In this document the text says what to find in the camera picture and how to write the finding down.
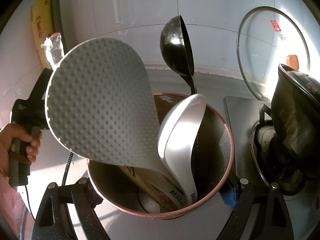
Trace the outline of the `person left hand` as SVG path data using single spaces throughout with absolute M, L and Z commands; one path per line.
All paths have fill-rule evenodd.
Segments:
M 21 150 L 25 142 L 26 158 L 35 163 L 41 146 L 42 132 L 33 138 L 18 124 L 6 124 L 1 129 L 1 175 L 9 177 L 9 152 Z

